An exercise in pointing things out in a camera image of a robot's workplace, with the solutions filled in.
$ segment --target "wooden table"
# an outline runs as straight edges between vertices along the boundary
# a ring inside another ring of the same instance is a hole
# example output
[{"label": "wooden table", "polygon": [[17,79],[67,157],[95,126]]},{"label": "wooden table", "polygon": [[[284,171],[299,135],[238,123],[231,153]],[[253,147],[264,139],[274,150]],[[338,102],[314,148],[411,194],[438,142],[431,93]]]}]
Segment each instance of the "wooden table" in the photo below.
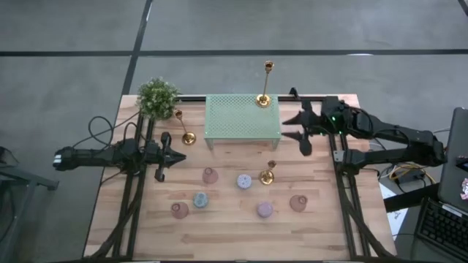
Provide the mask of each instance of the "wooden table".
[{"label": "wooden table", "polygon": [[[339,97],[351,106],[359,106],[355,94]],[[137,112],[135,101],[136,96],[123,96],[116,123]],[[172,148],[186,154],[187,158],[166,169],[164,183],[154,179],[156,166],[148,167],[134,259],[349,258],[327,137],[311,138],[313,153],[307,157],[301,155],[296,141],[285,137],[276,151],[272,151],[268,142],[239,141],[216,141],[210,151],[203,141],[205,103],[182,102],[177,108],[184,112],[187,130],[197,135],[197,142],[191,146],[182,144],[184,130],[175,118],[156,124],[154,138],[159,141],[162,132],[170,132]],[[300,108],[300,102],[281,102],[281,121],[296,115]],[[313,104],[313,109],[319,113],[320,103]],[[282,126],[283,132],[296,130],[300,127]],[[123,126],[116,129],[114,142],[122,139],[122,133]],[[133,134],[134,129],[129,129],[129,136]],[[348,137],[348,143],[350,148],[369,149],[365,140]],[[273,170],[276,179],[271,185],[264,186],[257,175],[267,168],[270,160],[277,163]],[[215,184],[202,182],[205,167],[213,167],[219,173]],[[107,168],[103,179],[115,172],[117,170]],[[236,178],[240,174],[252,176],[250,189],[242,191],[237,187]],[[125,175],[118,176],[101,187],[85,255],[97,250],[116,225],[124,178]],[[363,170],[356,179],[365,222],[385,248],[394,254],[395,246],[375,173]],[[209,195],[210,202],[204,209],[197,209],[192,204],[193,195],[199,191]],[[304,194],[309,199],[302,213],[294,212],[289,206],[294,194]],[[256,205],[261,201],[273,203],[274,213],[270,218],[261,219],[256,214]],[[186,218],[178,220],[171,216],[170,206],[174,202],[189,205],[190,213]],[[361,246],[354,225],[353,233],[359,251]],[[127,236],[124,235],[122,248],[127,247]]]}]

